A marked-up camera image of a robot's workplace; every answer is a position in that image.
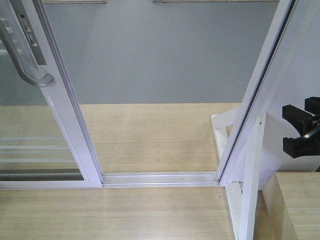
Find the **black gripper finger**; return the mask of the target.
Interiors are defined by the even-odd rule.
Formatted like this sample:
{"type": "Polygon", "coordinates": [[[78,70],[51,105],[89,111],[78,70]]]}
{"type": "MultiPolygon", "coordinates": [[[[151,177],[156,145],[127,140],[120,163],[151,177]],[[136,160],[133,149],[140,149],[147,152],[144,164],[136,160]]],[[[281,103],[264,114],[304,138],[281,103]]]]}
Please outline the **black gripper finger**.
{"type": "Polygon", "coordinates": [[[283,151],[292,158],[320,155],[320,132],[298,138],[283,138],[283,151]]]}
{"type": "Polygon", "coordinates": [[[282,118],[289,122],[300,135],[306,135],[318,126],[318,116],[293,105],[282,107],[282,118]]]}

